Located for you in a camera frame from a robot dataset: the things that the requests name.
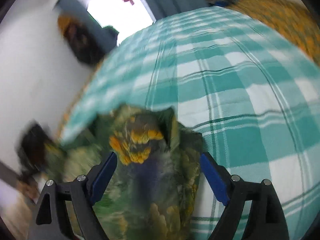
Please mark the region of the green landscape print jacket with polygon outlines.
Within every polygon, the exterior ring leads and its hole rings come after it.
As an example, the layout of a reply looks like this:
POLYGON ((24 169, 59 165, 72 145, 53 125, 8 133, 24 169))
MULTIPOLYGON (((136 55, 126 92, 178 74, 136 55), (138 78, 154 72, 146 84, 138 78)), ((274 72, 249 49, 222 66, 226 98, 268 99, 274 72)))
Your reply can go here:
POLYGON ((121 105, 97 115, 73 140, 48 142, 45 149, 46 175, 57 182, 117 155, 93 207, 109 239, 189 239, 203 139, 177 121, 173 108, 121 105))

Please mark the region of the coat rack with clothes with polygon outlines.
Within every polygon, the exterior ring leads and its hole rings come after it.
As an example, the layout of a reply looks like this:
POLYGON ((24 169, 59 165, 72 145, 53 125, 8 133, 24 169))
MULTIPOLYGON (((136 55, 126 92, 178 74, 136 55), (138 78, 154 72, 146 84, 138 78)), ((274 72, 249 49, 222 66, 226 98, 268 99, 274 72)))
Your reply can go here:
POLYGON ((105 53, 103 50, 86 26, 75 17, 60 14, 57 19, 57 26, 63 39, 80 63, 94 67, 104 59, 105 53))

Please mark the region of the teal plaid bed sheet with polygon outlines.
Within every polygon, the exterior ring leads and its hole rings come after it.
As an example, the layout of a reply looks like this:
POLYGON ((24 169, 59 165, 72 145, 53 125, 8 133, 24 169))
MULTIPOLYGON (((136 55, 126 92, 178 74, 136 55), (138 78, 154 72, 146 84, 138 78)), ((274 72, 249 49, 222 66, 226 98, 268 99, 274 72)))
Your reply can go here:
POLYGON ((221 7, 157 21, 105 59, 62 140, 121 103, 174 108, 218 164, 271 180, 289 237, 306 234, 319 213, 319 67, 275 30, 221 7))

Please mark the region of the blue curtain left panel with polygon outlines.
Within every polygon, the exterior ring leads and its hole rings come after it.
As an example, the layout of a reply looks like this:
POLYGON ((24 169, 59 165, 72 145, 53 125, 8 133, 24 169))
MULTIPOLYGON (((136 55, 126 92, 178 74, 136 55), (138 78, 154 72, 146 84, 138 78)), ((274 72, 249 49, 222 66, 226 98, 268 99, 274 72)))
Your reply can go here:
POLYGON ((78 0, 58 0, 57 4, 63 12, 75 17, 89 29, 101 30, 100 24, 90 15, 85 6, 78 0))

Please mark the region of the orange floral green quilt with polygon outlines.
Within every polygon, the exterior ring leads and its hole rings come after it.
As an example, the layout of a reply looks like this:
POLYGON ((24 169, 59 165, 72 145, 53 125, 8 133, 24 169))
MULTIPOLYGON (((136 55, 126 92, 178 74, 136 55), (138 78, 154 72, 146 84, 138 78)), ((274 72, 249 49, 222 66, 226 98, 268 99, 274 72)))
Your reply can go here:
POLYGON ((319 26, 302 5, 289 0, 239 0, 227 8, 276 30, 319 65, 319 26))

